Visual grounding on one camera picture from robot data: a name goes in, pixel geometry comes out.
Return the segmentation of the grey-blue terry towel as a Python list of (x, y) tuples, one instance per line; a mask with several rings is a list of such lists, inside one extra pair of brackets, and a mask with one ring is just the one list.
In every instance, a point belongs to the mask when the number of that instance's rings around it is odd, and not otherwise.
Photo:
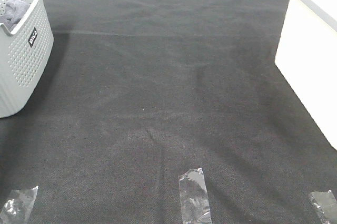
[(29, 9), (29, 4), (22, 0), (9, 0), (5, 5), (5, 12), (1, 16), (1, 24), (11, 32), (21, 21)]

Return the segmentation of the black table cloth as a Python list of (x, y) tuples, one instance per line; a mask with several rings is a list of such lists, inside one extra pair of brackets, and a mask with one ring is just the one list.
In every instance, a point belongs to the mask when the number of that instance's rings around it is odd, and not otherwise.
[(336, 151), (274, 59), (289, 0), (43, 0), (53, 49), (1, 120), (1, 201), (30, 223), (181, 223), (202, 168), (213, 223), (319, 223)]

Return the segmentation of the middle clear tape strip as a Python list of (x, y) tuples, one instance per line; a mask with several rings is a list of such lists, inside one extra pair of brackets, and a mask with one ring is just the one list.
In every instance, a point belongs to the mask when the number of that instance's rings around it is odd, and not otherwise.
[(182, 223), (212, 223), (202, 168), (179, 176), (179, 192)]

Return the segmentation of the clear tape strip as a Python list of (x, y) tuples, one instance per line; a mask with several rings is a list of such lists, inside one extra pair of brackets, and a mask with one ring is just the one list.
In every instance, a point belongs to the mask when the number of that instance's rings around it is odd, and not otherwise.
[(179, 192), (182, 223), (212, 223), (202, 168), (179, 176)]
[(26, 224), (34, 207), (39, 186), (12, 190), (1, 211), (2, 224)]
[(309, 200), (322, 224), (336, 224), (336, 198), (331, 190), (311, 192)]

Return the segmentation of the cream storage box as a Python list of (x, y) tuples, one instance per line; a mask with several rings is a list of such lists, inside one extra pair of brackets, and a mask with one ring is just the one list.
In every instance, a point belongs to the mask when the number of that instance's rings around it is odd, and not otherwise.
[(289, 0), (275, 64), (336, 148), (336, 0)]

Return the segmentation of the grey perforated laundry basket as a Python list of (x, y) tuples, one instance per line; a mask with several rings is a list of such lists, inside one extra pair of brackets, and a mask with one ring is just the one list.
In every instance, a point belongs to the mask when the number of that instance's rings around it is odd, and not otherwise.
[[(1, 14), (9, 0), (1, 0)], [(20, 22), (9, 30), (1, 23), (1, 117), (19, 112), (29, 100), (48, 62), (54, 37), (43, 0), (29, 5)]]

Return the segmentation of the left clear tape strip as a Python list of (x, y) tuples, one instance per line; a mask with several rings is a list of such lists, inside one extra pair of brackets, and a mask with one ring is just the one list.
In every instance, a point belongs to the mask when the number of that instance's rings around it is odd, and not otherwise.
[(1, 211), (2, 224), (26, 224), (34, 207), (39, 186), (12, 190)]

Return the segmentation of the right clear tape strip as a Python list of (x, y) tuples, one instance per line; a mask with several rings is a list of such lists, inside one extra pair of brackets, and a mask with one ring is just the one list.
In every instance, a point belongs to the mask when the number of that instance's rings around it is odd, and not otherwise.
[(336, 198), (331, 190), (311, 192), (309, 200), (322, 224), (336, 224)]

